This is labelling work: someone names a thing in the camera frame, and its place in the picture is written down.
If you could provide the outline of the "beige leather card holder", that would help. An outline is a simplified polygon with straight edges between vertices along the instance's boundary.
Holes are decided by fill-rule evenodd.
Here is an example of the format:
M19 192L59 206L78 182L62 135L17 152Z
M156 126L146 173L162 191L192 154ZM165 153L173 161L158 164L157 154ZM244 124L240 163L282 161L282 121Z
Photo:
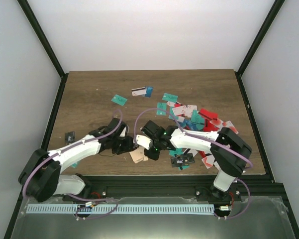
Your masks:
M149 158L147 156L145 156L144 150L145 150L144 147L139 146L134 151L129 152L129 154L131 156L131 159L133 160L133 162L135 164L137 164L139 162L143 162L143 161L148 161L149 160Z

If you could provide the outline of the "black card front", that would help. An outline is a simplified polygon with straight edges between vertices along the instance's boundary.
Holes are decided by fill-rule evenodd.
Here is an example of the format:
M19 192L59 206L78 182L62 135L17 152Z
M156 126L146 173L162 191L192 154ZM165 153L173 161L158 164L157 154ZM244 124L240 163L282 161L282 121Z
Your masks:
M74 131L66 132L64 134L64 139L65 139L65 145L69 145L75 142L75 132Z

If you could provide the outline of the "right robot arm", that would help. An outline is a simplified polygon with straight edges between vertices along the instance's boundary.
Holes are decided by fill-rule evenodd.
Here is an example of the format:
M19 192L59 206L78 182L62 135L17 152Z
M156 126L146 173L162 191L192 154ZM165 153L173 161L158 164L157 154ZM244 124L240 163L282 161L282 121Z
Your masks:
M158 160L160 151L188 148L209 153L218 163L218 174L211 188L212 197L218 201L229 194L231 184L242 175L249 165L252 148L228 127L220 131L193 131L178 126L164 129L153 121L148 121L135 135L135 143L144 147L145 155Z

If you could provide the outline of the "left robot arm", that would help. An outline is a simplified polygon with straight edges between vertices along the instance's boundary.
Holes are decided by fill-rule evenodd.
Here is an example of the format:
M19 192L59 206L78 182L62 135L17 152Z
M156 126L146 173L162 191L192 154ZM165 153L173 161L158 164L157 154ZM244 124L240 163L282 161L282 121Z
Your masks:
M114 155L134 150L129 127L121 119L113 118L107 126L89 132L82 139L56 150L35 150L18 181L23 197L44 202L54 195L75 195L80 201L88 200L92 189L82 176L62 175L62 172L81 160L111 150Z

